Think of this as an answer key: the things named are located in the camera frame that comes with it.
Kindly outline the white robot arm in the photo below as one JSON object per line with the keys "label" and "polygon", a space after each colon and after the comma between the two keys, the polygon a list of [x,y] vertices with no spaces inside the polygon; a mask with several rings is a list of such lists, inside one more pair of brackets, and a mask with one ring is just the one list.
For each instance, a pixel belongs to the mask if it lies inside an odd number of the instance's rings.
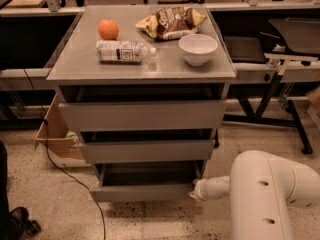
{"label": "white robot arm", "polygon": [[193,181],[198,201],[230,198],[231,240],[294,240],[288,207],[320,203],[320,175],[264,151],[238,155],[228,176]]}

